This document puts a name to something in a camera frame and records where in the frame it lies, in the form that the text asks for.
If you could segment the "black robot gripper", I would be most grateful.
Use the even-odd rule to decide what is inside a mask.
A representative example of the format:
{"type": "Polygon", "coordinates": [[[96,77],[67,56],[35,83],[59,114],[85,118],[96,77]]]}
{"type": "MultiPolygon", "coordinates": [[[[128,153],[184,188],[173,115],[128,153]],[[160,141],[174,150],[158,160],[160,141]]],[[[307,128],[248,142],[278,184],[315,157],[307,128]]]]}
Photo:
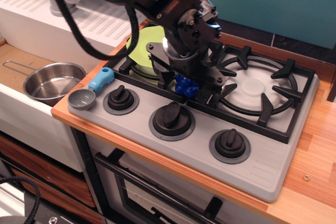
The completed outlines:
{"type": "Polygon", "coordinates": [[[224,75],[216,67],[219,64],[223,44],[212,41],[209,46],[186,55],[179,55],[166,41],[151,42],[146,46],[152,67],[159,79],[158,87],[167,89],[176,74],[191,79],[202,87],[197,94],[201,104],[217,104],[221,99],[224,75]]]}

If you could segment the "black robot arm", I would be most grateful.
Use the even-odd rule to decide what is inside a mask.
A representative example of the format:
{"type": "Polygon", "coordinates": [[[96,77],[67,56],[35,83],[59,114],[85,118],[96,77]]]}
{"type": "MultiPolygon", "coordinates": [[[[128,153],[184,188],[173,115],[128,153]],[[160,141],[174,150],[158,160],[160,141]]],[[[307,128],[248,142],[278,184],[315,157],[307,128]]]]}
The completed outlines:
{"type": "Polygon", "coordinates": [[[128,13],[132,37],[130,46],[117,55],[129,55],[139,38],[136,11],[164,29],[161,43],[150,43],[153,68],[166,87],[171,74],[176,73],[198,83],[198,88],[188,88],[183,94],[199,102],[217,103],[221,98],[220,87],[224,76],[217,68],[219,48],[215,39],[221,36],[216,8],[209,0],[106,0],[123,5],[128,13]]]}

